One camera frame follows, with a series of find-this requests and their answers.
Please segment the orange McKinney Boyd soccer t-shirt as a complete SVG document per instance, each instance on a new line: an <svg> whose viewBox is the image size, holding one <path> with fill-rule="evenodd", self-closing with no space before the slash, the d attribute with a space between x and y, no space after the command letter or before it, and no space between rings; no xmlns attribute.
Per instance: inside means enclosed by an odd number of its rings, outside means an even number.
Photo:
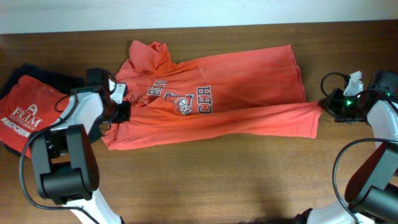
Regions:
<svg viewBox="0 0 398 224"><path fill-rule="evenodd" d="M116 77L131 115L103 136L110 150L227 134L317 135L322 109L306 99L291 45L174 63L165 44L134 41Z"/></svg>

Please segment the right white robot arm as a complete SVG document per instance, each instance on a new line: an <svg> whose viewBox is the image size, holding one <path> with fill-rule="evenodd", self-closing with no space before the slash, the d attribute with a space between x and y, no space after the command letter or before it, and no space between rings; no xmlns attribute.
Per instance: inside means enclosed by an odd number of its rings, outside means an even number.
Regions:
<svg viewBox="0 0 398 224"><path fill-rule="evenodd" d="M318 209L309 208L296 215L293 223L397 223L397 186L390 181L397 175L397 103L392 93L368 89L356 94L371 107L367 122L373 138L347 144L337 155L332 169L336 201ZM340 159L352 146L375 142L376 150L349 180L345 194L336 186Z"/></svg>

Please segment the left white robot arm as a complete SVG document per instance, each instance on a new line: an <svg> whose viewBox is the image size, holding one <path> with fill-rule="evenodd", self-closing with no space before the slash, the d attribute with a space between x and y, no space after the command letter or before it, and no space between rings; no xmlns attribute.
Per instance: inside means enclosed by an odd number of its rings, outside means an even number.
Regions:
<svg viewBox="0 0 398 224"><path fill-rule="evenodd" d="M100 173L88 133L99 119L112 121L117 104L107 87L72 90L69 104L58 120L28 140L39 195L54 205L44 210L70 210L82 223L123 223L99 189Z"/></svg>

